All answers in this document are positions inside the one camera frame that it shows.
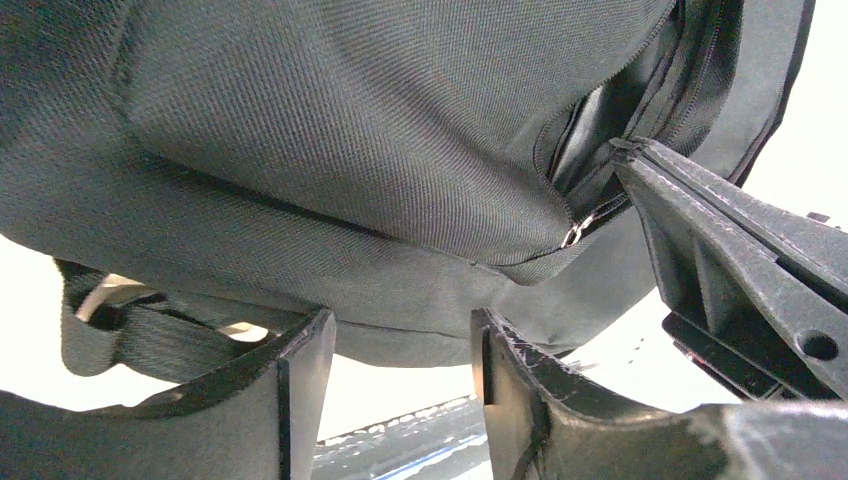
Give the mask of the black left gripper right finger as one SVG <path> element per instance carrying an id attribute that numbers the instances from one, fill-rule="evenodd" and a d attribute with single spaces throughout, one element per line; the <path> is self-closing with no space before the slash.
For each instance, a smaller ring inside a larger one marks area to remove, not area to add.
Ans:
<path id="1" fill-rule="evenodd" d="M 497 479 L 843 479 L 847 406 L 709 404 L 677 414 L 615 393 L 470 316 L 472 371 Z"/>

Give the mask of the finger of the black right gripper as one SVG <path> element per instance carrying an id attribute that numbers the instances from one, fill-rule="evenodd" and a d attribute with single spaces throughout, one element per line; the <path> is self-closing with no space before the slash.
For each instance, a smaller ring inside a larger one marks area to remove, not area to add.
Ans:
<path id="1" fill-rule="evenodd" d="M 647 138 L 614 140 L 663 302 L 751 367 L 808 399 L 847 395 L 847 234 L 760 201 Z"/>

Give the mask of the black student backpack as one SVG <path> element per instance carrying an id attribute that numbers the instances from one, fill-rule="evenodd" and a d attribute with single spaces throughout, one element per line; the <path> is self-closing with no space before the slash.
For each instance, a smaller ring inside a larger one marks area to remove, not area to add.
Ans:
<path id="1" fill-rule="evenodd" d="M 1 232 L 75 311 L 109 274 L 211 317 L 332 310 L 338 352 L 553 353 L 655 286 L 604 167 L 654 138 L 743 182 L 810 1 L 5 1 Z"/>

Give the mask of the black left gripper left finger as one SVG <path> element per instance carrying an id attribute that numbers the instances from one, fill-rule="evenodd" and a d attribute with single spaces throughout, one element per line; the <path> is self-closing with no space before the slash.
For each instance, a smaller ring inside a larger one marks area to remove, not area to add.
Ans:
<path id="1" fill-rule="evenodd" d="M 134 407 L 77 412 L 1 396 L 5 479 L 307 479 L 336 339 L 323 310 Z"/>

